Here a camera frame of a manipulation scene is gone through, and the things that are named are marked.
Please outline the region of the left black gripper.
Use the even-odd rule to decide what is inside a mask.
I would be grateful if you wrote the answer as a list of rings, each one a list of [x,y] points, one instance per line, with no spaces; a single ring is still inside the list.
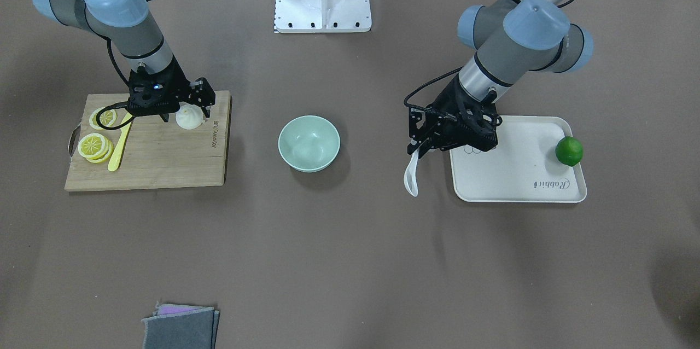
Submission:
[[[498,145],[500,116],[495,105],[483,104],[470,97],[457,75],[427,107],[431,110],[409,109],[409,155],[415,152],[425,155],[429,150],[450,150],[461,146],[487,152]]]

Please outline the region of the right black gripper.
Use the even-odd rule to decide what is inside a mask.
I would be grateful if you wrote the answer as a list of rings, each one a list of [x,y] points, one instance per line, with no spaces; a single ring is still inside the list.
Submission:
[[[165,115],[178,112],[180,103],[196,105],[206,119],[210,118],[215,105],[215,91],[206,78],[190,82],[180,64],[173,58],[165,69],[154,74],[147,71],[144,63],[129,75],[127,111],[134,117]]]

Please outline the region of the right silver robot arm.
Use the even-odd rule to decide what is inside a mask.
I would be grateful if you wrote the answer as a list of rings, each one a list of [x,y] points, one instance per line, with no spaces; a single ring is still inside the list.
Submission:
[[[205,78],[186,78],[150,12],[150,1],[32,0],[46,18],[94,33],[114,44],[129,62],[130,96],[116,107],[134,117],[159,115],[167,121],[182,104],[191,104],[209,117],[215,92]]]

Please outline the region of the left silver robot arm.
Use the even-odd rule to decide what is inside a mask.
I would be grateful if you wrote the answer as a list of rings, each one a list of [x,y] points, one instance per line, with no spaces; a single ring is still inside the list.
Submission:
[[[458,38],[475,50],[435,100],[409,110],[407,152],[472,146],[487,152],[498,144],[502,120],[497,101],[527,72],[562,74],[580,69],[593,55],[593,38],[573,24],[563,7],[573,0],[497,0],[467,8]]]

